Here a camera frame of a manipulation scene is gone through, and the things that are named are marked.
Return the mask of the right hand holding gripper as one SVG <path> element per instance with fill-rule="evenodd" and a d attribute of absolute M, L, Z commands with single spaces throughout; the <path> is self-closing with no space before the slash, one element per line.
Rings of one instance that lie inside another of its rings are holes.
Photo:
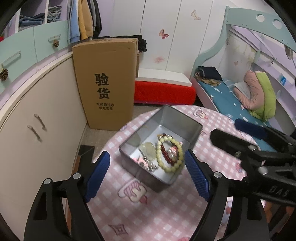
<path fill-rule="evenodd" d="M 270 233 L 280 232 L 291 217 L 294 207 L 284 206 L 266 201 L 264 212 Z"/>

